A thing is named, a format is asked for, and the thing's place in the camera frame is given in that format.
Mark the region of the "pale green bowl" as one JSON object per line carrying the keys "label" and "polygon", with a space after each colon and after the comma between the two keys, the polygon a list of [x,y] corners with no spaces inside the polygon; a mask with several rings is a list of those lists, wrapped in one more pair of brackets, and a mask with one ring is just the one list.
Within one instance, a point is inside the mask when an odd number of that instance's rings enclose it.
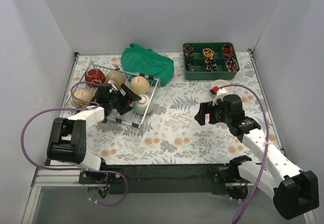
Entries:
{"label": "pale green bowl", "polygon": [[145,94],[141,94],[140,97],[141,97],[140,100],[133,102],[133,111],[140,115],[144,115],[145,113],[147,114],[150,113],[153,110],[153,106],[154,106],[152,102],[149,103],[150,97]]}

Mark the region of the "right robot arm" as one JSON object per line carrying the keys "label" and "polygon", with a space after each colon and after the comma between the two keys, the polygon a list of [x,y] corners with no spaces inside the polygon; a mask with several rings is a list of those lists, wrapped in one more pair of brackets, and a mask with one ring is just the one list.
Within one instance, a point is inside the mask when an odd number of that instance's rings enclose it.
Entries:
{"label": "right robot arm", "polygon": [[245,115],[241,98],[230,94],[217,103],[203,102],[195,120],[203,126],[205,116],[209,124],[224,123],[230,133],[261,160],[258,165],[248,156],[230,161],[229,176],[235,182],[248,180],[273,200],[278,213],[287,220],[319,207],[318,178],[312,171],[303,171],[266,143],[260,125]]}

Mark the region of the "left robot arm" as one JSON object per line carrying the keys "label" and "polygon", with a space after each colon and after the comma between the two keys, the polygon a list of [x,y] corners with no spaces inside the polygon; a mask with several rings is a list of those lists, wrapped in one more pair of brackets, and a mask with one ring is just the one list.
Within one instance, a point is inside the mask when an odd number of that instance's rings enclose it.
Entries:
{"label": "left robot arm", "polygon": [[83,169],[91,170],[90,177],[96,183],[103,183],[108,172],[101,167],[103,160],[87,151],[87,130],[106,120],[113,110],[120,115],[129,112],[131,104],[141,100],[141,96],[121,84],[121,91],[110,83],[100,84],[92,98],[85,100],[80,93],[72,97],[86,105],[78,108],[77,114],[53,121],[47,157],[51,160],[71,163]]}

